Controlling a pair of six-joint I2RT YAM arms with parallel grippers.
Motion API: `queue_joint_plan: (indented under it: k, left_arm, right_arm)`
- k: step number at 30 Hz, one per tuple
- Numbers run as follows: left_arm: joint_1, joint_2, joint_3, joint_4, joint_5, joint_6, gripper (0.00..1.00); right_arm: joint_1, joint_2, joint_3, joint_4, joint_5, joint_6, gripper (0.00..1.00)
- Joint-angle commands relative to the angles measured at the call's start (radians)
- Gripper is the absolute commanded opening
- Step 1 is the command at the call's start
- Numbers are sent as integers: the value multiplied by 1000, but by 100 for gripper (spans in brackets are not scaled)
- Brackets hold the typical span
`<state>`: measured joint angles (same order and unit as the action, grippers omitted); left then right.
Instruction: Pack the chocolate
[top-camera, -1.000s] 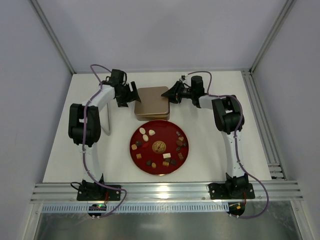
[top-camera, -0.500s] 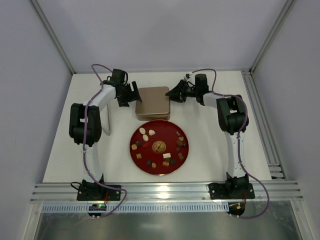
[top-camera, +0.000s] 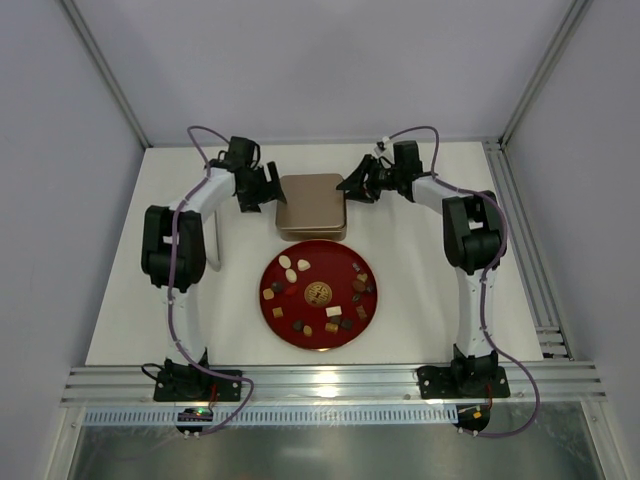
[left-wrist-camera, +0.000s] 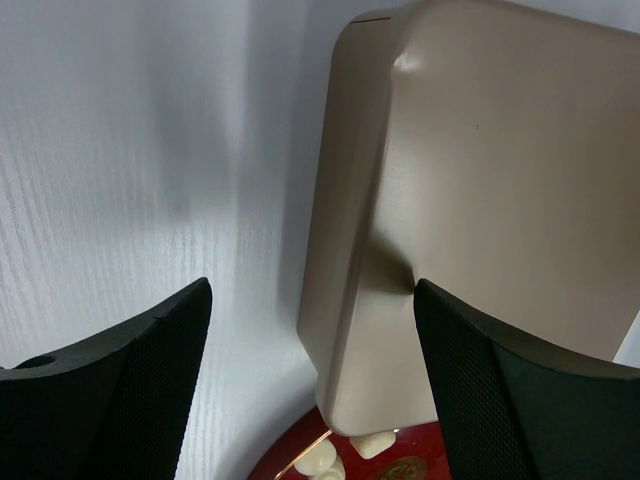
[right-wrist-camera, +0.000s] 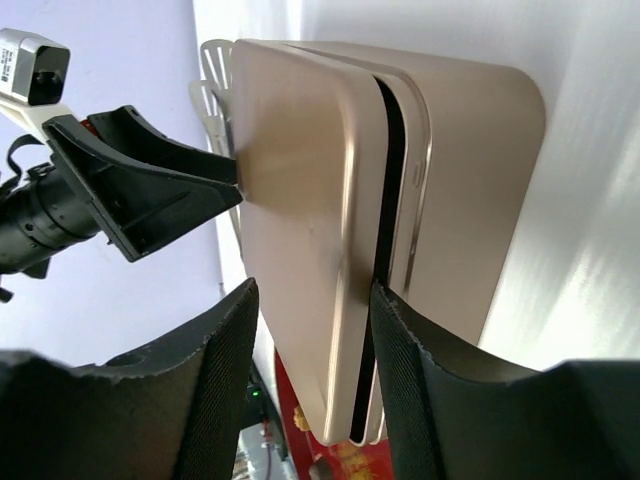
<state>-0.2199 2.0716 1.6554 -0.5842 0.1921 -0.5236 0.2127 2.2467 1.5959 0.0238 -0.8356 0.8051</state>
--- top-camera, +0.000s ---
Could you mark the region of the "gold tin lid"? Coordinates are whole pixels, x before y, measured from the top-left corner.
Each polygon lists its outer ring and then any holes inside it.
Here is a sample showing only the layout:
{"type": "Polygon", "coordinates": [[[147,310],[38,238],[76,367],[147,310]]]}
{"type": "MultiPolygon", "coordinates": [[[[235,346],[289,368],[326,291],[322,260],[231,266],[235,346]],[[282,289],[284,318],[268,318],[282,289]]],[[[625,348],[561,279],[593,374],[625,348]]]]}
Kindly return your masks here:
{"type": "Polygon", "coordinates": [[[277,204],[275,223],[332,227],[347,222],[344,192],[336,189],[342,181],[337,173],[283,176],[287,203],[277,204]]]}

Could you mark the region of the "gold tin box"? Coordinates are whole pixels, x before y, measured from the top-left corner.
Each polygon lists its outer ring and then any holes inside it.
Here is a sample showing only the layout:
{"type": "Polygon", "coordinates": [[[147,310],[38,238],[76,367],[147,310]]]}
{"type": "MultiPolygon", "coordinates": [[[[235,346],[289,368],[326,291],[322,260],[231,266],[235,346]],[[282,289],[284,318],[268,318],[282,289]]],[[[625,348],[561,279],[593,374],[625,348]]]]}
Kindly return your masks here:
{"type": "Polygon", "coordinates": [[[299,242],[307,240],[342,241],[347,234],[348,223],[338,226],[296,226],[282,222],[276,222],[276,229],[284,241],[299,242]]]}

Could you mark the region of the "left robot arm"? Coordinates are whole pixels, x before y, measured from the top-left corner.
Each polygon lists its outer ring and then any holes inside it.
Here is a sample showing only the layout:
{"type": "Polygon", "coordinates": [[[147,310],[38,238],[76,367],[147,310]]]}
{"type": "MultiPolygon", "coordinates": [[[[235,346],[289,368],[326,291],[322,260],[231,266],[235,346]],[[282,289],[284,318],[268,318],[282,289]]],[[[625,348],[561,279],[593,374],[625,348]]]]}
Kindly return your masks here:
{"type": "Polygon", "coordinates": [[[198,286],[207,268],[204,227],[235,199],[242,212],[286,199],[275,163],[260,163],[258,143],[232,136],[204,159],[202,178],[169,206],[152,205],[143,221],[141,268],[163,296],[169,350],[155,377],[157,402],[238,402],[249,385],[238,370],[214,370],[202,333],[198,286]]]}

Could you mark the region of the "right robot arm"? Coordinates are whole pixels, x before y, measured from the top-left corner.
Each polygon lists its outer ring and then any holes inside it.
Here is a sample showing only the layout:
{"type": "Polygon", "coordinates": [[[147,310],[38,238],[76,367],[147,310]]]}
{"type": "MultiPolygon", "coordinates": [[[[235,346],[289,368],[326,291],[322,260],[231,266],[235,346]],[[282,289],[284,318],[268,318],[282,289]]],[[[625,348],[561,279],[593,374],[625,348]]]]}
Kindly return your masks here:
{"type": "Polygon", "coordinates": [[[504,214],[490,191],[457,187],[425,169],[414,141],[383,140],[337,186],[346,199],[376,202],[395,192],[442,217],[445,257],[458,282],[459,322],[446,366],[417,370],[422,399],[507,397],[499,350],[489,332],[497,268],[507,248],[504,214]]]}

